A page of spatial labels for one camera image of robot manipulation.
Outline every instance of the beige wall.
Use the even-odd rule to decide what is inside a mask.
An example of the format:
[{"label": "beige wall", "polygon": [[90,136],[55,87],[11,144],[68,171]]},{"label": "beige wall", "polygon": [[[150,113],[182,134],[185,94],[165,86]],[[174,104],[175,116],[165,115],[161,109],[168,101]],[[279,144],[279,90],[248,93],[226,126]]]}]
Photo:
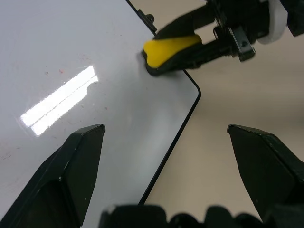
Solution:
[{"label": "beige wall", "polygon": [[[155,17],[161,28],[203,4],[199,0],[131,0]],[[213,39],[212,27],[198,34]],[[245,63],[223,57],[189,73],[201,100],[160,174],[147,203],[162,205],[171,217],[186,211],[202,220],[208,205],[233,214],[257,215],[238,173],[228,124],[276,134],[304,161],[304,36],[289,30],[271,45],[254,45],[256,57]]]}]

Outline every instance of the white surface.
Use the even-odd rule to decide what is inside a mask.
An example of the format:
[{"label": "white surface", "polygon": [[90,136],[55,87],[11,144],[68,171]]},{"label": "white surface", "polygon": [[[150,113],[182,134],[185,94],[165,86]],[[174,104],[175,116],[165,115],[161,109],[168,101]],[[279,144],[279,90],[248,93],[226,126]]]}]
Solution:
[{"label": "white surface", "polygon": [[[5,0],[0,31],[0,217],[73,131],[98,123],[106,134],[83,227],[96,227],[104,207],[137,203],[198,96],[194,84],[183,72],[148,75],[138,53],[152,34],[124,0]],[[97,79],[79,87],[90,66],[85,77]],[[39,121],[50,127],[34,133]]]},{"label": "white surface", "polygon": [[269,44],[279,40],[287,26],[288,13],[280,0],[269,0],[269,34],[258,40]]}]

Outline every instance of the black edge trim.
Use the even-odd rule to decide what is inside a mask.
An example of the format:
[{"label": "black edge trim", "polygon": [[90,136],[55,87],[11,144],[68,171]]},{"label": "black edge trim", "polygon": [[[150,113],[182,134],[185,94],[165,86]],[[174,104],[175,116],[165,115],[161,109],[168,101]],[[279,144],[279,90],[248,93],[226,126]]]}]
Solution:
[{"label": "black edge trim", "polygon": [[[126,2],[130,5],[130,7],[136,12],[136,14],[139,16],[139,18],[142,19],[142,17],[138,14],[137,9],[132,5],[132,3],[130,2],[130,0],[125,0],[125,1],[126,1]],[[143,23],[150,29],[149,25],[148,25],[143,19],[142,19],[142,21],[143,21]],[[196,87],[197,90],[198,90],[199,95],[198,95],[198,97],[196,98],[196,100],[194,101],[194,104],[193,104],[193,106],[191,107],[191,109],[190,109],[190,111],[189,111],[189,113],[188,113],[186,119],[185,119],[184,122],[182,123],[182,125],[181,125],[179,131],[177,132],[177,134],[176,134],[176,136],[175,136],[175,138],[174,138],[174,140],[173,140],[171,146],[169,147],[167,153],[165,154],[163,160],[161,161],[161,164],[159,165],[159,167],[158,167],[156,173],[154,174],[152,180],[150,181],[150,183],[149,183],[149,185],[148,185],[146,191],[144,192],[144,194],[143,194],[143,196],[142,196],[142,198],[141,198],[141,200],[139,201],[138,204],[144,204],[145,201],[147,200],[147,198],[148,198],[148,196],[149,196],[149,194],[150,194],[150,192],[151,192],[151,190],[152,190],[154,184],[155,184],[156,181],[157,181],[157,178],[159,177],[159,175],[160,175],[160,173],[161,173],[163,167],[165,166],[165,164],[166,164],[166,162],[167,162],[167,160],[168,160],[168,158],[169,158],[171,152],[173,151],[174,146],[176,145],[178,139],[180,138],[182,131],[184,130],[184,128],[185,128],[187,122],[189,121],[189,119],[190,119],[190,117],[191,117],[191,115],[192,115],[192,113],[193,113],[193,111],[194,111],[196,105],[198,104],[198,102],[199,102],[199,100],[200,100],[201,91],[200,91],[199,86],[196,84],[196,82],[193,80],[193,78],[188,74],[188,72],[187,72],[186,70],[183,70],[183,71],[184,71],[184,73],[188,76],[188,78],[190,79],[190,81],[195,85],[195,87]]]}]

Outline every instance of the robotic arm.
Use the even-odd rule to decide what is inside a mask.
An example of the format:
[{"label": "robotic arm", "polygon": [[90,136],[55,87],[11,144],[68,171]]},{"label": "robotic arm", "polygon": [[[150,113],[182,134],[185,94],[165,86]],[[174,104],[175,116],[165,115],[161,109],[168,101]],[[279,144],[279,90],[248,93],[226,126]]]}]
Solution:
[{"label": "robotic arm", "polygon": [[[215,40],[202,44],[195,30],[216,21]],[[144,44],[146,68],[157,76],[174,70],[199,68],[221,56],[245,61],[255,55],[252,45],[279,40],[289,27],[293,36],[304,33],[302,0],[207,0],[182,15]]]}]

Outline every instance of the beige background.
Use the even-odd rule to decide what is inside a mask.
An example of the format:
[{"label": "beige background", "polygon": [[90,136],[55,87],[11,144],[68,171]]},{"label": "beige background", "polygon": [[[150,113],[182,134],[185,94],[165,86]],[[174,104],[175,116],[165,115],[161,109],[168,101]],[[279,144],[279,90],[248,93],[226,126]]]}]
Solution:
[{"label": "beige background", "polygon": [[[131,0],[155,17],[161,28],[175,17],[204,4],[199,0]],[[200,29],[213,39],[212,26]],[[304,161],[304,36],[284,37],[264,46],[245,63],[223,57],[189,73],[201,99],[161,172],[147,203],[159,204],[170,218],[181,211],[202,220],[208,205],[233,213],[257,215],[238,173],[229,124],[276,134]]]}]

